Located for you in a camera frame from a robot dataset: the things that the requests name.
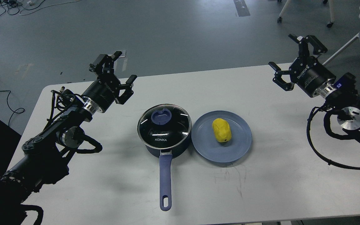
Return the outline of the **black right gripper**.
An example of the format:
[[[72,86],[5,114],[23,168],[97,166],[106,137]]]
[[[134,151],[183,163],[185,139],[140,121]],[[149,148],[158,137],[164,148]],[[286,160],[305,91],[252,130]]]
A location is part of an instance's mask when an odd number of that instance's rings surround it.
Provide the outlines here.
[[[288,37],[298,44],[298,56],[289,67],[290,71],[282,70],[275,62],[269,62],[268,65],[274,70],[272,80],[284,91],[292,91],[294,84],[297,84],[310,98],[316,97],[319,95],[317,89],[320,86],[336,79],[336,76],[318,61],[318,57],[327,53],[328,49],[314,35],[297,37],[289,34]],[[290,75],[291,82],[284,81],[283,75]]]

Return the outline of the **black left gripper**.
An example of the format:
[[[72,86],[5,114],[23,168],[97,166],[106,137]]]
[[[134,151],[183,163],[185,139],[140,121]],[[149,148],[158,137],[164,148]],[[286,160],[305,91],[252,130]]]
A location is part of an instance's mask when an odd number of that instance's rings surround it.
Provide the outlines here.
[[[122,51],[116,51],[111,55],[100,54],[89,64],[89,71],[98,79],[83,92],[82,99],[93,101],[101,113],[105,113],[114,101],[116,104],[125,104],[134,94],[132,88],[137,76],[133,74],[121,84],[114,74],[114,63],[122,54]]]

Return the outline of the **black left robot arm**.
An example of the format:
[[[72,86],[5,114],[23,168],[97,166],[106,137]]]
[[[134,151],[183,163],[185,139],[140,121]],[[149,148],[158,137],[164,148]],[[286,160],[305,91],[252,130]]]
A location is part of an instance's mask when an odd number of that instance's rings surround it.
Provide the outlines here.
[[[89,65],[96,75],[83,94],[68,89],[52,92],[51,112],[43,131],[22,145],[24,158],[0,176],[0,225],[20,225],[28,211],[37,212],[34,221],[40,225],[44,210],[24,201],[40,191],[43,185],[53,185],[69,175],[68,164],[75,154],[99,153],[103,146],[85,134],[80,127],[90,122],[96,112],[105,113],[113,104],[124,104],[133,95],[131,75],[125,83],[114,74],[114,63],[122,52],[100,54]]]

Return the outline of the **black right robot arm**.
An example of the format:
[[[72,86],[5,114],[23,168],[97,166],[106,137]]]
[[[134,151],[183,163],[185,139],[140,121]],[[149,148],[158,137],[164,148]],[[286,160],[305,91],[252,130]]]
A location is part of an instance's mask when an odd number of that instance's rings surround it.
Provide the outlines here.
[[[306,136],[314,153],[330,166],[359,170],[335,162],[320,154],[311,139],[311,122],[318,112],[324,112],[324,129],[327,135],[338,140],[356,140],[360,144],[360,95],[356,90],[356,77],[345,73],[336,80],[336,76],[318,60],[328,49],[317,37],[307,35],[298,37],[288,35],[298,44],[298,56],[289,66],[282,70],[275,62],[269,62],[274,70],[273,82],[284,91],[291,91],[298,85],[310,98],[321,96],[324,104],[314,107],[307,119]]]

